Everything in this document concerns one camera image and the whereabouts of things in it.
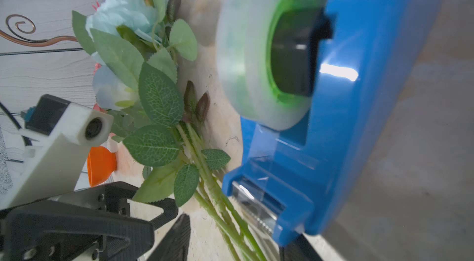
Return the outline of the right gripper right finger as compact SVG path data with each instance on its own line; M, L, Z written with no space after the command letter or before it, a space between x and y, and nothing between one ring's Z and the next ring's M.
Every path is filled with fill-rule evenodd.
M287 246L280 246L279 251L280 261L323 261L304 235L300 235Z

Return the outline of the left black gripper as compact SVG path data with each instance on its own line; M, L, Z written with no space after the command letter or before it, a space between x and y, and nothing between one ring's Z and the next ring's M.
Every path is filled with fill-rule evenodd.
M151 203L163 210L152 220L130 215L138 188L114 182L1 211L1 260L136 261L155 242L155 232L175 219L174 199Z

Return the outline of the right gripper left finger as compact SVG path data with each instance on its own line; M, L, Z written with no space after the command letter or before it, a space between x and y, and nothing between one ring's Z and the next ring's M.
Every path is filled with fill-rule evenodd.
M187 261L190 238L190 216L182 214L149 256L148 261Z

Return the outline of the blue tape dispenser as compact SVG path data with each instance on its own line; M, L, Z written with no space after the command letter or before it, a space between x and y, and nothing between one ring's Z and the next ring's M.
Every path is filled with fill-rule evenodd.
M284 247L337 216L369 158L442 0L325 0L289 10L271 41L285 93L306 115L277 131L241 116L242 165L226 174L252 224Z

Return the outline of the clear tape roll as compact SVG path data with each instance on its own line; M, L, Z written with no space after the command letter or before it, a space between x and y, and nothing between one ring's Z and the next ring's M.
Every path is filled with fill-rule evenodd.
M296 125L310 108L309 97L283 92L271 72L271 41L289 10L316 8L325 0L224 0L216 33L222 88L244 118L277 131Z

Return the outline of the artificial flower bouquet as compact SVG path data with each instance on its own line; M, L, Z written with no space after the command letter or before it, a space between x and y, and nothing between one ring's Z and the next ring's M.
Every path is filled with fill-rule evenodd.
M75 37L96 61L96 108L113 117L112 139L143 166L134 199L196 199L216 222L236 261L265 255L248 224L224 195L215 173L230 156L200 136L210 106L194 84L178 89L178 60L198 57L191 26L179 19L181 0L105 0L92 15L72 14Z

